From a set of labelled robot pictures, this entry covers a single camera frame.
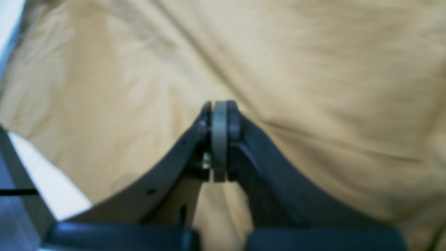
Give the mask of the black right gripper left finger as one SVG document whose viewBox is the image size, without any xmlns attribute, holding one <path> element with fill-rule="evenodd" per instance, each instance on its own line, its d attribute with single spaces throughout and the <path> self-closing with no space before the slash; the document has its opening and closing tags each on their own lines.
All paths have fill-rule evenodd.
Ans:
<svg viewBox="0 0 446 251">
<path fill-rule="evenodd" d="M 202 184 L 226 180 L 228 103 L 207 102 L 150 171 L 90 210 L 56 224 L 45 251 L 200 251 L 192 228 Z"/>
</svg>

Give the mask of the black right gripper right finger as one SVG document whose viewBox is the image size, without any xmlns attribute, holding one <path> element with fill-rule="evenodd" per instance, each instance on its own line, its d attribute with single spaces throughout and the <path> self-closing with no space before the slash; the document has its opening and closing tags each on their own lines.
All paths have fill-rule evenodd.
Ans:
<svg viewBox="0 0 446 251">
<path fill-rule="evenodd" d="M 400 233 L 323 191 L 228 101 L 230 181 L 248 198 L 247 251 L 406 251 Z"/>
</svg>

